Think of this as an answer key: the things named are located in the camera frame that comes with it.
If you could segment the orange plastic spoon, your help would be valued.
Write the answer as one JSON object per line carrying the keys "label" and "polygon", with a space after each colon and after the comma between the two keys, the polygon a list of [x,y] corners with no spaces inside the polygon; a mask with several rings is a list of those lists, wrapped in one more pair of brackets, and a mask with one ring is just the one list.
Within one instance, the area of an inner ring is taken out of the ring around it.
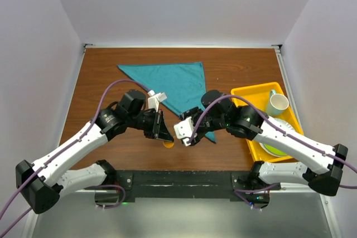
{"label": "orange plastic spoon", "polygon": [[175,136],[173,137],[173,141],[163,141],[162,144],[165,148],[172,148],[175,145]]}

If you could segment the teal cloth napkin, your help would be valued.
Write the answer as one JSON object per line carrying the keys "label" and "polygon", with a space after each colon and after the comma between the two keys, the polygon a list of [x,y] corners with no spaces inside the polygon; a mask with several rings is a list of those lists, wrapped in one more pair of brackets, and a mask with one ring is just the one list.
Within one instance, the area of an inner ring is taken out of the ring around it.
{"label": "teal cloth napkin", "polygon": [[206,82],[202,62],[118,65],[118,68],[147,88],[165,93],[164,106],[177,116],[194,107],[204,109],[201,97],[206,93]]}

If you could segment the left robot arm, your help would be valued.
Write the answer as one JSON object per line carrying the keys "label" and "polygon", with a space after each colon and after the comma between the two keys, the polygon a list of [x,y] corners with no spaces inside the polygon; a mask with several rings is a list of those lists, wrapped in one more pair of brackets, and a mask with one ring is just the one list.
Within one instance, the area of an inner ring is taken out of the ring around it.
{"label": "left robot arm", "polygon": [[99,110],[96,119],[87,122],[48,155],[32,163],[23,160],[16,165],[16,187],[34,213],[46,212],[60,198],[83,188],[112,188],[116,171],[107,161],[99,160],[79,170],[73,170],[72,166],[128,128],[141,130],[148,139],[172,142],[173,136],[159,108],[166,98],[165,93],[153,90],[147,94],[130,90],[120,101]]}

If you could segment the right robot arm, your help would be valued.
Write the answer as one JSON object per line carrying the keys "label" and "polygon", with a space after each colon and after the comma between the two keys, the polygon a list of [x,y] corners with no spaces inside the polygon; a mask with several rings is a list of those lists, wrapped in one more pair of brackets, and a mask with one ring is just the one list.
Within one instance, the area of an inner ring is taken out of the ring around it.
{"label": "right robot arm", "polygon": [[336,196],[341,188],[348,149],[314,141],[288,128],[277,119],[257,109],[249,101],[237,106],[242,98],[211,90],[201,98],[204,109],[192,108],[180,115],[174,126],[176,137],[185,146],[196,145],[208,132],[226,130],[236,138],[270,145],[295,159],[292,163],[257,161],[241,183],[242,192],[264,191],[278,183],[309,186],[325,196]]}

